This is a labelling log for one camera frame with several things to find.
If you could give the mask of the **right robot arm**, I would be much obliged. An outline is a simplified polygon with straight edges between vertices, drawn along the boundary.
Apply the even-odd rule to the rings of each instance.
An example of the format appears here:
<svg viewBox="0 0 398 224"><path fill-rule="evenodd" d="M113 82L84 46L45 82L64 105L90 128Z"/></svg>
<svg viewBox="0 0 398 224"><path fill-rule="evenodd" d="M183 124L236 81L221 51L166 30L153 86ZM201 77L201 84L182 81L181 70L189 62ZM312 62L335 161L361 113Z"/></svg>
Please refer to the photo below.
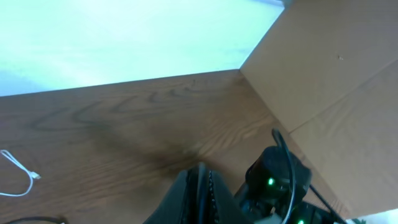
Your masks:
<svg viewBox="0 0 398 224"><path fill-rule="evenodd" d="M290 224L343 223L343 219L311 185L312 172L292 153L295 195ZM251 221L284 219L290 205L289 167L284 152L276 146L265 148L249 167L243 185L235 194L243 213Z"/></svg>

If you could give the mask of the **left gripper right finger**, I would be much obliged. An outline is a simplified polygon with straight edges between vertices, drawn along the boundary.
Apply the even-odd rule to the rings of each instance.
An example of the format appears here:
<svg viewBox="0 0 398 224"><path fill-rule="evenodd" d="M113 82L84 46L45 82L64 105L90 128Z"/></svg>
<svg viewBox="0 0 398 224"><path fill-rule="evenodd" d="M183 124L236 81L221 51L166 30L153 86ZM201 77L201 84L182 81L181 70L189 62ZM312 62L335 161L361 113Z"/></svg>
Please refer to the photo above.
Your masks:
<svg viewBox="0 0 398 224"><path fill-rule="evenodd" d="M251 224L216 171L211 171L211 209L213 223Z"/></svg>

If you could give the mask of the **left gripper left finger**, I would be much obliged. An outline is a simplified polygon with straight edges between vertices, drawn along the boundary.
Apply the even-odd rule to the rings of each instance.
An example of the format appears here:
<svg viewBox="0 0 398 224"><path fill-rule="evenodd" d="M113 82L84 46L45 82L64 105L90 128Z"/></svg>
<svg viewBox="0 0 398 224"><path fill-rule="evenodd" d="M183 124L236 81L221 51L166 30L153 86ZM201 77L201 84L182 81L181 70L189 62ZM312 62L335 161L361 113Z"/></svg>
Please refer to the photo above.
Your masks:
<svg viewBox="0 0 398 224"><path fill-rule="evenodd" d="M179 224L184 208L188 172L181 171L165 197L144 224Z"/></svg>

